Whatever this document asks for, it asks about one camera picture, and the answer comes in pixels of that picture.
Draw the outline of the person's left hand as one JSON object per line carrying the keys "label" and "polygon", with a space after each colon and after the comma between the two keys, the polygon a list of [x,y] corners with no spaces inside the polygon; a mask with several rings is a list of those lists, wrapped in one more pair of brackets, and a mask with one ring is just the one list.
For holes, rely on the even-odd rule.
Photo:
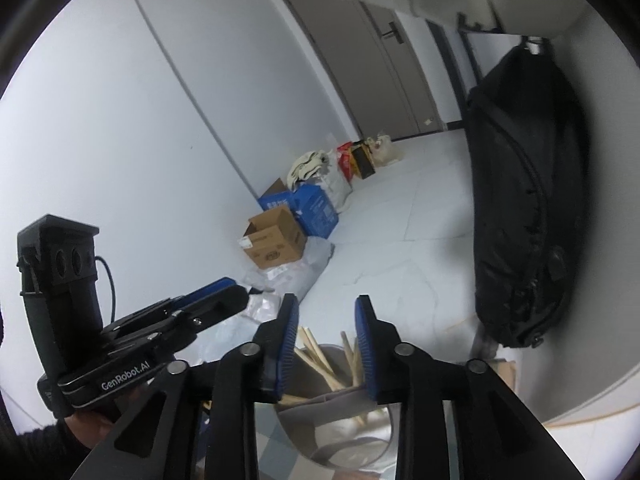
{"label": "person's left hand", "polygon": [[106,438],[114,423],[138,396],[139,391],[134,389],[118,398],[98,403],[92,408],[83,408],[66,417],[65,425],[83,446],[92,450]]}

